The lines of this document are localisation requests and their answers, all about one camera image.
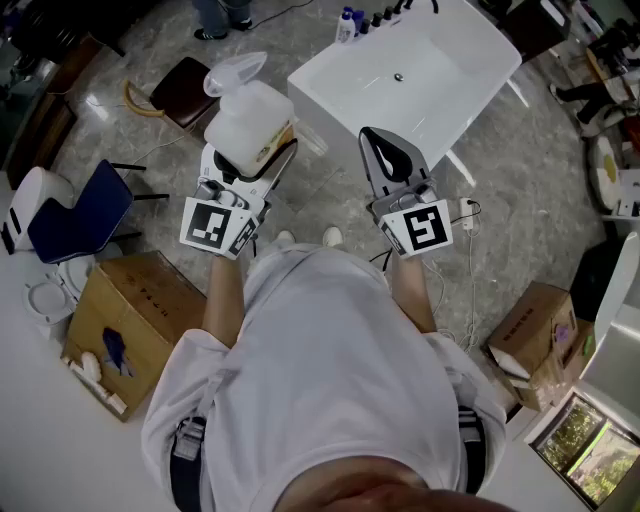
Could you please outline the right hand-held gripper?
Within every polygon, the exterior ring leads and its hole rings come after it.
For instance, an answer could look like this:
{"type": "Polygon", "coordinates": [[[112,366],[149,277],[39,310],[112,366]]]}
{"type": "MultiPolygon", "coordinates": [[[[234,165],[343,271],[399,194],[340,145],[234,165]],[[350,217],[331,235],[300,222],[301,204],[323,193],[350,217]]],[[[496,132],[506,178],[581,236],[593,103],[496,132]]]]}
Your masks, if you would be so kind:
{"type": "Polygon", "coordinates": [[[408,259],[451,245],[447,201],[437,198],[421,150],[375,127],[360,130],[359,148],[376,198],[367,210],[396,254],[408,259]]]}

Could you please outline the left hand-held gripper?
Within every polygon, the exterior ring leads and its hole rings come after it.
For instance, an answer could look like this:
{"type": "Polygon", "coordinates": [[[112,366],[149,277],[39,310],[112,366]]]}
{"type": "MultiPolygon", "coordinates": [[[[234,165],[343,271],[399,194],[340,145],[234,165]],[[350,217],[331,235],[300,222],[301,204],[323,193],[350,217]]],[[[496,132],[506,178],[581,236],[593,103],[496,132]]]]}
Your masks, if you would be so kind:
{"type": "Polygon", "coordinates": [[[252,182],[212,145],[201,155],[201,180],[193,197],[185,200],[179,241],[198,250],[236,259],[256,236],[271,208],[269,192],[294,159],[298,139],[282,145],[252,182]]]}

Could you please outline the translucent white plastic jug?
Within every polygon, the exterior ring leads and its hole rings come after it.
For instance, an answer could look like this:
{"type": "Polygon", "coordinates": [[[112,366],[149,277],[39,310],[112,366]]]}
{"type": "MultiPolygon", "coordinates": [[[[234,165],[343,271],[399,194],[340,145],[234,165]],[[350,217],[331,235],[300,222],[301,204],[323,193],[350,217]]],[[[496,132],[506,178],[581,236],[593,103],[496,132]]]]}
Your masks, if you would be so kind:
{"type": "Polygon", "coordinates": [[[294,138],[292,101],[256,78],[267,58],[265,52],[228,58],[214,65],[203,81],[205,94],[219,100],[204,139],[247,178],[257,176],[294,138]]]}

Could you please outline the white sink basin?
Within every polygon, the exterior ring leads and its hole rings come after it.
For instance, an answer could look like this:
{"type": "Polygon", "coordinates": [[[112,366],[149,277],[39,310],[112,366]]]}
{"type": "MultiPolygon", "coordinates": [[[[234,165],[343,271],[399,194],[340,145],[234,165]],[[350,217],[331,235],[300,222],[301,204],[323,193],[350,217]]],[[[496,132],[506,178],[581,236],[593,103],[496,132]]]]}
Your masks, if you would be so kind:
{"type": "Polygon", "coordinates": [[[289,76],[296,116],[338,166],[361,171],[358,135],[368,126],[411,142],[435,167],[520,66],[517,49],[467,0],[438,3],[434,14],[417,0],[289,76]]]}

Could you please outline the person's left forearm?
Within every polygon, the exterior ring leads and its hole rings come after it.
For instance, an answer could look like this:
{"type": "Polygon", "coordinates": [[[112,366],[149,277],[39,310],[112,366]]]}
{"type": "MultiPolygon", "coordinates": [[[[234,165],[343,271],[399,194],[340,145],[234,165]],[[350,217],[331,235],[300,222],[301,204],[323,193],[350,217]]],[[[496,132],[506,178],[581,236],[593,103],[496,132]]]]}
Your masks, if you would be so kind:
{"type": "Polygon", "coordinates": [[[236,344],[245,317],[243,291],[240,262],[213,256],[201,328],[229,349],[236,344]]]}

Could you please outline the person's right forearm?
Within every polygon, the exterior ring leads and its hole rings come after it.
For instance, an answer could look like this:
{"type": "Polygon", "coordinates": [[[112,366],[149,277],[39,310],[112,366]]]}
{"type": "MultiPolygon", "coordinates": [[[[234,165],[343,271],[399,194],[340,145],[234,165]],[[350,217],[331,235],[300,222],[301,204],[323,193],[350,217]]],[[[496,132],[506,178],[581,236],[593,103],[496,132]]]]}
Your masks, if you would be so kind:
{"type": "Polygon", "coordinates": [[[393,253],[391,293],[397,305],[421,333],[437,331],[421,259],[402,259],[396,252],[393,253]]]}

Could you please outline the person's light grey trousers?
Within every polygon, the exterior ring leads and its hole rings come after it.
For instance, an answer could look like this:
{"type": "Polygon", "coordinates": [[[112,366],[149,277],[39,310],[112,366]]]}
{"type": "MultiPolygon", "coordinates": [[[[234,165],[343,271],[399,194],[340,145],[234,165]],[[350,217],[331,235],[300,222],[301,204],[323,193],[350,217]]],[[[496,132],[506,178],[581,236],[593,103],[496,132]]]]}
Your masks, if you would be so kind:
{"type": "Polygon", "coordinates": [[[273,241],[271,241],[269,244],[267,244],[265,247],[263,247],[257,252],[256,256],[251,260],[249,264],[247,273],[251,274],[255,270],[255,268],[265,258],[271,256],[272,254],[281,252],[282,250],[287,248],[289,245],[290,245],[290,242],[288,240],[274,239],[273,241]]]}

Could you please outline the brown cushioned wooden chair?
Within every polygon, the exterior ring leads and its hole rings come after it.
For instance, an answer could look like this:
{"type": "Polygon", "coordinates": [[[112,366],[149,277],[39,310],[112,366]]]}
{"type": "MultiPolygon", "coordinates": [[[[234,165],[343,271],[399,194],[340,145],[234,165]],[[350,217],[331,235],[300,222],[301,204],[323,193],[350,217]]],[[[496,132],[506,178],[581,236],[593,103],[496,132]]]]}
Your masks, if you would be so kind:
{"type": "Polygon", "coordinates": [[[125,106],[145,118],[162,119],[188,131],[218,101],[204,91],[204,81],[211,69],[192,57],[183,58],[146,95],[134,83],[123,83],[125,106]]]}

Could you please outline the blue chair with black legs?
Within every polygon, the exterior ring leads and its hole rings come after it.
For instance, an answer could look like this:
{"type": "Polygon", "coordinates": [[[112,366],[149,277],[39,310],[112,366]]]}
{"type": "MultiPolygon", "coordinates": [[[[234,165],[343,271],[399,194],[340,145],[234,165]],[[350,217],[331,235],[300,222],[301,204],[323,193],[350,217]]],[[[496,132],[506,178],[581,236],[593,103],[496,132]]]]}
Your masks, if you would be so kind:
{"type": "Polygon", "coordinates": [[[45,264],[58,264],[102,251],[136,201],[167,199],[167,194],[131,192],[118,171],[137,165],[101,161],[72,207],[47,199],[31,220],[27,233],[45,264]]]}

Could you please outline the large open cardboard box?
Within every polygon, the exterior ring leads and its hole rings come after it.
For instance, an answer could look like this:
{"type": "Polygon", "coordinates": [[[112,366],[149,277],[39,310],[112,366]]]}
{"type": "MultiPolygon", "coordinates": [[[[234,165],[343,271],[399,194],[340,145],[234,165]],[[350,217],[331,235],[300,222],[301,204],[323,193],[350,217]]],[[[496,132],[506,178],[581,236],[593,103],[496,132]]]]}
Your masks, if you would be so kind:
{"type": "Polygon", "coordinates": [[[120,421],[154,389],[185,331],[201,325],[205,296],[158,251],[102,261],[73,314],[62,358],[100,369],[84,385],[120,421]]]}

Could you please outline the dark wooden cabinet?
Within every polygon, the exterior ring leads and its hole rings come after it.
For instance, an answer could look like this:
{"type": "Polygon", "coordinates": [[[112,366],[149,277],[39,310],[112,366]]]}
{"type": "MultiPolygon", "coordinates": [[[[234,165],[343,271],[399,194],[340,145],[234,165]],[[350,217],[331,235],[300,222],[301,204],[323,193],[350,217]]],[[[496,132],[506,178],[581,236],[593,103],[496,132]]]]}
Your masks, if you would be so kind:
{"type": "Polygon", "coordinates": [[[77,120],[70,102],[71,91],[101,49],[99,42],[87,36],[61,64],[52,64],[45,74],[0,166],[11,189],[19,187],[31,168],[48,169],[54,163],[77,120]]]}

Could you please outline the person's white shirt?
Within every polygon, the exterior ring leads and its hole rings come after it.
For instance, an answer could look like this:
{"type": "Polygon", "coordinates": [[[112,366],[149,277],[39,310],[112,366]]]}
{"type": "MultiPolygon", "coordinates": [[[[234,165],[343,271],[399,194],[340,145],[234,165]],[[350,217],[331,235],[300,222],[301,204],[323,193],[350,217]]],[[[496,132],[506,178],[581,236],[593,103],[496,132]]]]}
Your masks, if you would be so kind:
{"type": "Polygon", "coordinates": [[[453,340],[416,328],[391,279],[295,243],[243,284],[234,347],[185,331],[142,427],[145,464],[181,512],[274,512],[304,471],[364,456],[481,497],[506,447],[497,391],[453,340]]]}

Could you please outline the white bin with black stripe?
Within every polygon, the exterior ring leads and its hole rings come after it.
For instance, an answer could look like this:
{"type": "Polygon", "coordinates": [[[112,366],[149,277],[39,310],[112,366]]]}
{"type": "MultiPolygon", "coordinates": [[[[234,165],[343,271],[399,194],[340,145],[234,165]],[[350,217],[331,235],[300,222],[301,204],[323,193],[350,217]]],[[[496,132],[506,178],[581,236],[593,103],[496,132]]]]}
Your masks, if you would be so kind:
{"type": "Polygon", "coordinates": [[[2,225],[2,241],[9,254],[33,249],[27,228],[40,207],[50,198],[69,208],[74,199],[72,185],[65,178],[42,167],[32,168],[19,185],[2,225]]]}

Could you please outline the white egg-shaped cushion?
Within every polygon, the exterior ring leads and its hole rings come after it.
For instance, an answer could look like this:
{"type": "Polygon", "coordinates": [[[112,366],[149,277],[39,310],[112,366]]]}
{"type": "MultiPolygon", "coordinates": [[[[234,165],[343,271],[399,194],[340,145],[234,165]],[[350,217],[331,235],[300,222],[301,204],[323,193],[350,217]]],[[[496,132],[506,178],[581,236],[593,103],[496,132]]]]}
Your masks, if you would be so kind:
{"type": "Polygon", "coordinates": [[[590,140],[589,179],[600,204],[616,212],[621,200],[619,170],[609,139],[600,135],[590,140]]]}

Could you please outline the small cardboard box with sticker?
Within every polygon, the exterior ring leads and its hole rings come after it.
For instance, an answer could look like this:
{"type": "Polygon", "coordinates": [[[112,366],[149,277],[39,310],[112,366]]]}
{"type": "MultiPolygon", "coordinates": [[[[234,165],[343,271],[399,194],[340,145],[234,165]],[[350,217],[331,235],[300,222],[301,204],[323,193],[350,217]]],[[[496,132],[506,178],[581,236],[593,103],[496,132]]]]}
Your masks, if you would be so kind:
{"type": "Polygon", "coordinates": [[[522,406],[557,406],[596,351],[594,325],[568,291],[532,282],[486,342],[499,382],[522,406]]]}

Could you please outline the black box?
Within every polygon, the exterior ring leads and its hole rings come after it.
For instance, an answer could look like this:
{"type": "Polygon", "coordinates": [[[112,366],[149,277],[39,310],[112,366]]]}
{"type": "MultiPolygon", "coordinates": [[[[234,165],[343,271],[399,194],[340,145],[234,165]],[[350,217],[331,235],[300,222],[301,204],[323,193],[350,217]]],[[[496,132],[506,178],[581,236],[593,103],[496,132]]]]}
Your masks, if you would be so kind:
{"type": "Polygon", "coordinates": [[[576,316],[594,322],[620,253],[623,240],[604,241],[581,257],[570,295],[576,316]]]}

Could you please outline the white toilet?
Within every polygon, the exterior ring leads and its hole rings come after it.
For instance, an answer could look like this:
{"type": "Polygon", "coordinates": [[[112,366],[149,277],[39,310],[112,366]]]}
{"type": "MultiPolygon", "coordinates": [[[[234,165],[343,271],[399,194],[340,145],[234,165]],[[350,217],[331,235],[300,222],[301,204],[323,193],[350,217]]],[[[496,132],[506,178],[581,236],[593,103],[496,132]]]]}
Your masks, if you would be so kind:
{"type": "Polygon", "coordinates": [[[97,254],[63,261],[51,272],[24,285],[22,300],[26,313],[47,340],[63,342],[72,316],[97,263],[119,258],[122,250],[108,243],[97,254]]]}

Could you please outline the white cabinet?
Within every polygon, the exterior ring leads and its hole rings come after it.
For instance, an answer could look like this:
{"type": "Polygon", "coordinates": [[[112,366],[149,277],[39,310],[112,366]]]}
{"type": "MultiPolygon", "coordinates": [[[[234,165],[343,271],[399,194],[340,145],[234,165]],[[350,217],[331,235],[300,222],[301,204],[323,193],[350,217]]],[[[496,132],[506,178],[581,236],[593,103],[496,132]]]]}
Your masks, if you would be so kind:
{"type": "Polygon", "coordinates": [[[640,271],[640,234],[622,246],[594,323],[596,350],[581,380],[618,402],[640,401],[640,303],[627,296],[640,271]]]}

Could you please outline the person's chin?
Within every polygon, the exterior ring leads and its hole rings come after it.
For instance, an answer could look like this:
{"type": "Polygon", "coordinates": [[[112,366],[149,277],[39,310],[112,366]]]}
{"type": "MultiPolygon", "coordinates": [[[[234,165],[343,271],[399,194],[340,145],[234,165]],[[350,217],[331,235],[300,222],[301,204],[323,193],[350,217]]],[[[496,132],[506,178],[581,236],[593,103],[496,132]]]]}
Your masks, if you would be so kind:
{"type": "Polygon", "coordinates": [[[516,512],[494,501],[431,489],[406,465],[384,457],[336,459],[296,477],[274,512],[516,512]]]}

